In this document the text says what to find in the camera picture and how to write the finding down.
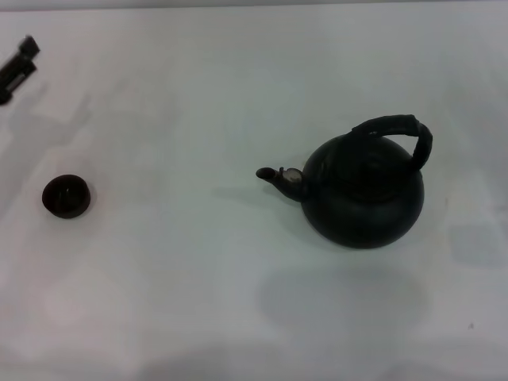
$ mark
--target white surface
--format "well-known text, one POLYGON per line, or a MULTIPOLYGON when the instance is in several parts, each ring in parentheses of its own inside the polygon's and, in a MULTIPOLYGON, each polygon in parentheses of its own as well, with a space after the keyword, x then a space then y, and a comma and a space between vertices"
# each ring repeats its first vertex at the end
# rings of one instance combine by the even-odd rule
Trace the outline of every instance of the white surface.
MULTIPOLYGON (((0 379, 508 378, 508 4, 0 14, 0 379), (368 118, 435 137, 397 243, 337 247, 254 173, 368 118), (48 215, 75 173, 94 205, 48 215)), ((412 149, 414 140, 401 141, 412 149)))

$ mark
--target teapot body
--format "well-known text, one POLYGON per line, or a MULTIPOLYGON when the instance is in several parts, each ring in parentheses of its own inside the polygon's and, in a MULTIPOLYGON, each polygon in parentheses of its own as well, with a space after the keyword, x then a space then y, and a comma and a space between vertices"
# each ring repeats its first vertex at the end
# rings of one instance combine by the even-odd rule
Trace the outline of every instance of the teapot body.
POLYGON ((324 143, 303 171, 264 167, 256 176, 300 202, 310 224, 331 241, 378 248, 407 233, 424 200, 420 169, 433 136, 413 115, 371 119, 324 143), (413 155, 385 136, 417 137, 413 155))
MULTIPOLYGON (((309 223, 324 237, 352 248, 378 248, 396 241, 416 222, 423 207, 424 187, 420 171, 414 172, 392 197, 365 201, 321 181, 323 162, 344 136, 324 143, 307 160, 303 176, 311 184, 302 202, 309 223)), ((385 137, 378 139, 400 160, 411 155, 385 137)))

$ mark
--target dark round object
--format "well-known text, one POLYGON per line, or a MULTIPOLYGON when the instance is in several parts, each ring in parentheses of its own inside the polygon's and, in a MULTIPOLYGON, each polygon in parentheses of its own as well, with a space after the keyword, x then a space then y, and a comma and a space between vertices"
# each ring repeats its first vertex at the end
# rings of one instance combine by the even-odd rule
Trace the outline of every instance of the dark round object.
POLYGON ((61 175, 51 180, 42 192, 42 203, 60 218, 78 217, 90 205, 87 182, 76 175, 61 175))
POLYGON ((352 248, 378 248, 407 233, 424 201, 420 169, 433 137, 413 115, 378 117, 324 143, 303 171, 261 168, 256 175, 302 203, 324 237, 352 248), (413 155, 386 135, 418 137, 413 155))
MULTIPOLYGON (((329 150, 342 139, 332 139, 314 152, 303 169, 304 176, 315 179, 329 150)), ((375 141, 394 160, 410 160, 411 155, 392 140, 380 137, 375 141)), ((344 162, 341 169, 352 171, 352 167, 352 162, 344 162)), ((378 194, 375 191, 376 187, 337 188, 332 181, 323 183, 315 197, 302 203, 303 212, 320 234, 338 244, 352 248, 384 246, 406 234, 418 219, 423 207, 423 179, 417 171, 399 187, 384 187, 378 194)))

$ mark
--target black teapot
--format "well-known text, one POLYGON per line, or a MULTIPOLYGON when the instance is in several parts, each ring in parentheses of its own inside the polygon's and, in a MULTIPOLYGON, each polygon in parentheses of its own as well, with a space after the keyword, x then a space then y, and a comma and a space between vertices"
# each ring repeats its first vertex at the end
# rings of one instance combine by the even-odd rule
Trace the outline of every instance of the black teapot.
POLYGON ((310 224, 331 241, 378 248, 402 237, 418 219, 420 169, 433 137, 413 115, 378 117, 324 143, 303 171, 261 168, 257 177, 302 203, 310 224), (418 137, 411 156, 386 135, 418 137))

